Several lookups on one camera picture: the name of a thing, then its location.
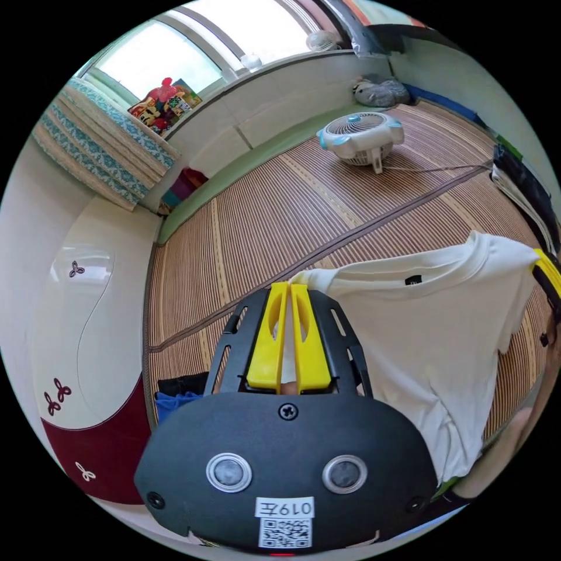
white t-shirt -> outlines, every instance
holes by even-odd
[[[481,450],[497,351],[507,351],[521,325],[537,259],[526,245],[472,232],[462,245],[303,271],[290,282],[339,302],[364,350],[374,398],[419,429],[445,482],[466,475]],[[283,382],[294,375],[292,338],[287,327]]]

qr code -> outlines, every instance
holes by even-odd
[[[292,549],[311,547],[311,518],[261,518],[260,548]]]

power cord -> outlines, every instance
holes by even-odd
[[[385,165],[384,169],[392,169],[394,171],[411,171],[415,173],[426,173],[429,171],[444,171],[447,169],[464,169],[464,168],[483,168],[491,170],[491,166],[488,164],[465,164],[465,165],[446,165],[440,168],[398,168],[394,166]]]

person's arm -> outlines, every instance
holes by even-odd
[[[454,485],[452,491],[458,497],[471,500],[485,491],[524,444],[543,413],[561,367],[561,324],[555,327],[553,315],[548,322],[547,335],[545,370],[534,406],[516,413],[497,442],[483,454],[470,472]]]
[[[553,315],[551,315],[548,322],[547,329],[548,336],[548,351],[545,359],[545,370],[543,372],[542,384],[539,388],[538,395],[532,413],[529,416],[528,422],[524,426],[520,438],[516,446],[516,452],[520,449],[522,444],[526,441],[533,428],[536,426],[538,419],[545,409],[549,396],[553,391],[557,377],[559,376],[559,369],[561,368],[561,323],[555,326]]]

striped floor mat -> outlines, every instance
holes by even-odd
[[[484,132],[428,103],[391,111],[406,142],[386,166],[487,162]],[[412,174],[351,168],[316,139],[232,184],[155,249],[145,325],[144,376],[155,419],[157,380],[208,370],[228,315],[247,293],[304,268],[410,254],[462,243],[476,229],[536,246],[514,206],[481,169]],[[548,304],[533,295],[522,330],[501,357],[486,435],[507,421],[544,360]]]

